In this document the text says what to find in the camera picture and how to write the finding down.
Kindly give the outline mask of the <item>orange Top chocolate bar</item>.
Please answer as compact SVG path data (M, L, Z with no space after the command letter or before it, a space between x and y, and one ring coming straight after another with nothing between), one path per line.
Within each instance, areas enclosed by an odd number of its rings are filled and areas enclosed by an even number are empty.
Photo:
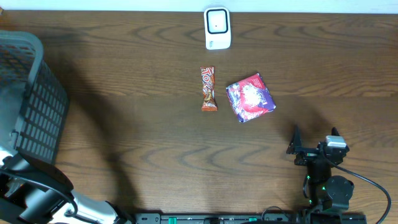
M202 111L217 111L218 107L214 96L215 87L215 68L200 67L201 79L202 79L202 93L203 93L203 104L201 107Z

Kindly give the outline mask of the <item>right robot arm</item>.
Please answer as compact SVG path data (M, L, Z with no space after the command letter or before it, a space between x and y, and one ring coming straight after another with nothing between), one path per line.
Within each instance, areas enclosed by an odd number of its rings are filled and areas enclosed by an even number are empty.
M331 169L343 162L347 152L349 147L336 128L310 148L303 146L300 130L295 127L286 153L296 156L296 166L307 168L303 194L310 201L310 206L297 215L300 223L343 222L342 213L349 209L354 184L343 176L333 175Z

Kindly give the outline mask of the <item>red purple snack packet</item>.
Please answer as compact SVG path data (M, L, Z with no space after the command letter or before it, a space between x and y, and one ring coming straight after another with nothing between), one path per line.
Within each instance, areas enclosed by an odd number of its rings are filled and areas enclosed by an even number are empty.
M276 109L276 104L259 73L227 86L226 95L241 123Z

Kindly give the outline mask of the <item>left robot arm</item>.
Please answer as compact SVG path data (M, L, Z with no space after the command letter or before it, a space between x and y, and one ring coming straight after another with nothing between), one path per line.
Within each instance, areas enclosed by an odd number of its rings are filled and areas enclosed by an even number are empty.
M135 223L107 201L74 191L55 166L1 149L1 220L9 223Z

